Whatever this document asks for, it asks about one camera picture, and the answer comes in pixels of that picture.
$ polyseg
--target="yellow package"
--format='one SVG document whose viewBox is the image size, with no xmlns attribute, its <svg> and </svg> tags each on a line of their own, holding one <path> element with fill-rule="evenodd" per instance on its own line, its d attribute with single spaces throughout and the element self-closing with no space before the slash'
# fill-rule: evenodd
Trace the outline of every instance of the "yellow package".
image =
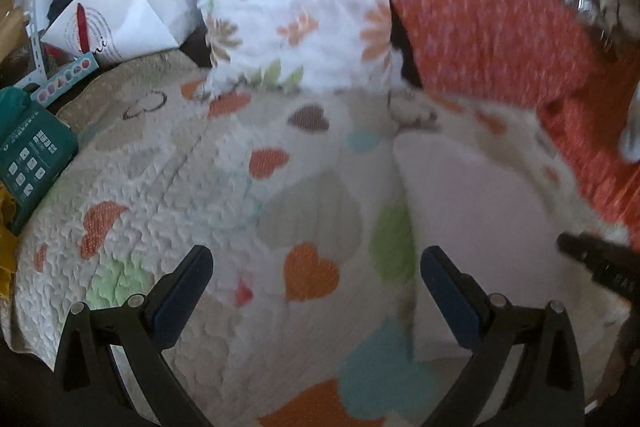
<svg viewBox="0 0 640 427">
<path fill-rule="evenodd" d="M 17 269 L 15 248 L 18 238 L 9 232 L 5 225 L 14 219 L 15 200 L 0 182 L 0 297 L 11 297 L 11 274 Z"/>
<path fill-rule="evenodd" d="M 0 270 L 0 297 L 11 300 L 11 274 Z"/>
</svg>

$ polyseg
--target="blanket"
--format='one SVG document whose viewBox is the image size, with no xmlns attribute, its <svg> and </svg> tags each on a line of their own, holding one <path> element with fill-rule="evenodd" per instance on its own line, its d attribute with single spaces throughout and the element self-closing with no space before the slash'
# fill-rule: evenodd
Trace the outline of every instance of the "blanket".
<svg viewBox="0 0 640 427">
<path fill-rule="evenodd" d="M 123 304 L 205 245 L 214 275 L 164 357 L 214 425 L 421 423 L 450 377 L 412 359 L 414 245 L 386 96 L 202 102 L 205 73 L 145 60 L 62 112 L 81 149 L 22 234 L 11 346 L 52 367 L 73 302 Z"/>
</svg>

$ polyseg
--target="orange heart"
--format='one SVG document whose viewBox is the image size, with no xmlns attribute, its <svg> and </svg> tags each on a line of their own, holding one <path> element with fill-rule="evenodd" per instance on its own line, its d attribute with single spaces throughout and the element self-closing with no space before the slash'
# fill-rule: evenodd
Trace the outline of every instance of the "orange heart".
<svg viewBox="0 0 640 427">
<path fill-rule="evenodd" d="M 230 92 L 223 94 L 217 100 L 209 103 L 209 114 L 207 118 L 233 114 L 250 102 L 251 95 L 247 92 Z"/>
<path fill-rule="evenodd" d="M 262 427 L 381 427 L 385 418 L 353 418 L 340 400 L 337 378 L 305 389 L 280 409 L 258 418 Z"/>
<path fill-rule="evenodd" d="M 80 242 L 80 257 L 90 259 L 100 248 L 111 230 L 113 223 L 125 210 L 129 210 L 115 201 L 102 201 L 94 204 L 84 215 L 82 224 L 85 233 Z"/>
<path fill-rule="evenodd" d="M 287 301 L 306 301 L 329 295 L 338 287 L 340 270 L 328 259 L 320 259 L 313 243 L 293 247 L 284 262 Z"/>
<path fill-rule="evenodd" d="M 284 167 L 289 155 L 282 149 L 258 149 L 252 151 L 249 160 L 249 174 L 254 180 L 271 178 L 273 171 Z"/>
<path fill-rule="evenodd" d="M 454 102 L 453 100 L 449 100 L 448 98 L 442 96 L 437 92 L 428 92 L 429 98 L 433 100 L 433 102 L 441 105 L 445 109 L 456 112 L 458 114 L 462 114 L 465 112 L 465 108 L 462 107 L 458 102 Z"/>
<path fill-rule="evenodd" d="M 185 100 L 193 100 L 193 94 L 196 92 L 204 80 L 192 80 L 191 82 L 185 82 L 180 86 L 180 92 Z"/>
<path fill-rule="evenodd" d="M 476 120 L 487 127 L 489 132 L 495 134 L 495 136 L 501 136 L 507 132 L 507 124 L 504 123 L 502 118 L 494 114 L 487 114 L 477 109 Z"/>
<path fill-rule="evenodd" d="M 553 167 L 545 166 L 542 168 L 543 174 L 556 185 L 560 184 L 560 174 Z"/>
</svg>

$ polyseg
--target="teal box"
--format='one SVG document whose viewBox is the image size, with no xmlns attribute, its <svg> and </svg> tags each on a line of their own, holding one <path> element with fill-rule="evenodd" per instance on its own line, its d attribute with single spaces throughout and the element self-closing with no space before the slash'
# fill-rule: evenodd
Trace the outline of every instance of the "teal box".
<svg viewBox="0 0 640 427">
<path fill-rule="evenodd" d="M 8 228 L 18 235 L 78 153 L 78 139 L 29 93 L 5 87 L 0 89 L 0 151 L 0 180 L 17 203 Z"/>
</svg>

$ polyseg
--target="white paper bag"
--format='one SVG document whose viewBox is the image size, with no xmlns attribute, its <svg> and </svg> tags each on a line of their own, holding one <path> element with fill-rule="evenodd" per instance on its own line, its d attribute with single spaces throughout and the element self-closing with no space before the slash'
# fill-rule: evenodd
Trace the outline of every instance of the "white paper bag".
<svg viewBox="0 0 640 427">
<path fill-rule="evenodd" d="M 200 17 L 194 0 L 73 0 L 42 41 L 76 57 L 82 54 L 78 5 L 89 51 L 101 66 L 180 47 Z"/>
</svg>

